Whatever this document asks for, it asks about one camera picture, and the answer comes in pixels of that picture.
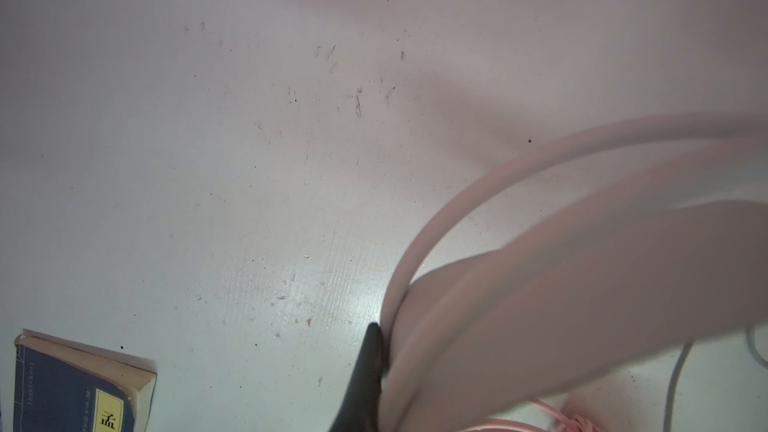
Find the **black object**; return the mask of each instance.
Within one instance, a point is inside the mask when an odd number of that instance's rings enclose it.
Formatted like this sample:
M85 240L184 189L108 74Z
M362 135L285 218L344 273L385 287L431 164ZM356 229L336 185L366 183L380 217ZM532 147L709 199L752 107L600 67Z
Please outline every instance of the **black object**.
M384 371L384 339L376 322L369 324L350 385L330 432L378 432L379 396Z

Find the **book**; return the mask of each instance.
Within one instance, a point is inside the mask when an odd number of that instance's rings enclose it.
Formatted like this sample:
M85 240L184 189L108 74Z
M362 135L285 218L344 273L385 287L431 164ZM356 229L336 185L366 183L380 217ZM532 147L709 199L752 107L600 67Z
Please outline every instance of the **book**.
M157 376L38 337L16 338L14 432L144 432Z

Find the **white cable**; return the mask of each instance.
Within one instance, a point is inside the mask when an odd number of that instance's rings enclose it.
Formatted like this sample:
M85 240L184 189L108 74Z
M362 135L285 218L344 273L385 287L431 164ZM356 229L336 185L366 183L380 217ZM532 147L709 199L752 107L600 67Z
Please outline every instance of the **white cable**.
M766 161L765 135L696 150L577 201L489 254L427 313L404 344L379 401L380 431L396 430L440 353L510 291L619 226L683 199L764 178Z
M443 206L400 258L389 279L379 320L387 347L395 316L418 266L467 214L516 182L573 158L617 147L665 140L728 139L765 131L768 114L688 112L651 116L578 132L495 167Z

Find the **blue book cover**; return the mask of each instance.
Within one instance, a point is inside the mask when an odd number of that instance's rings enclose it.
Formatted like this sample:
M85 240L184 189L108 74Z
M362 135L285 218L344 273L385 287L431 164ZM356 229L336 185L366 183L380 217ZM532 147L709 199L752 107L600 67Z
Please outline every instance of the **blue book cover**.
M132 432L129 397L111 382L16 344L14 432Z

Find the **pink cable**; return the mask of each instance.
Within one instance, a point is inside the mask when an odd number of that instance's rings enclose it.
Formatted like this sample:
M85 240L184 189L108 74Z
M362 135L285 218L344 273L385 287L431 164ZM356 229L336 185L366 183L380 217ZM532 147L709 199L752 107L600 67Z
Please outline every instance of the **pink cable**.
M576 414L572 419L569 419L563 415L560 410L557 410L540 400L530 400L529 403L560 421L560 425L555 429L555 432L564 432L565 430L568 430L568 432L605 432L605 429L601 429L593 424L590 419L583 418L581 415ZM513 430L514 432L547 432L546 430L533 425L504 419L489 420L485 424L469 427L461 432L475 432L476 430L486 430L487 432L500 432L501 430Z

